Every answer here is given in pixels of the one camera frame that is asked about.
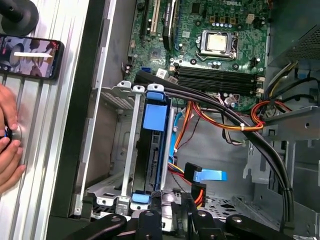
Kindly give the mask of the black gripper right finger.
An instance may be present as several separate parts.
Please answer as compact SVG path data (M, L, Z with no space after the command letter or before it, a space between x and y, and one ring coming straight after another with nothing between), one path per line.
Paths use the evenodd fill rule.
M182 226L187 240L292 240L262 223L240 214L223 222L204 210L198 210L190 193L181 194Z

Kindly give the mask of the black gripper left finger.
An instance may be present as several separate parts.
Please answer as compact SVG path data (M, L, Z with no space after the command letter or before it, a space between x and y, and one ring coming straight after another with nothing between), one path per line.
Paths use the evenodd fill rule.
M162 194L151 195L151 207L135 211L128 220L112 213L69 234L66 240L161 240L162 215L156 208L161 205Z

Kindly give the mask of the person's hand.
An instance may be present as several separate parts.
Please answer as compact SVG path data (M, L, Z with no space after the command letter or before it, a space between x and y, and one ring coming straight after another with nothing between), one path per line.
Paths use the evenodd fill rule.
M4 85L0 86L0 193L8 191L20 180L26 166L20 164L23 154L20 140L5 136L5 128L18 129L18 112L15 95Z

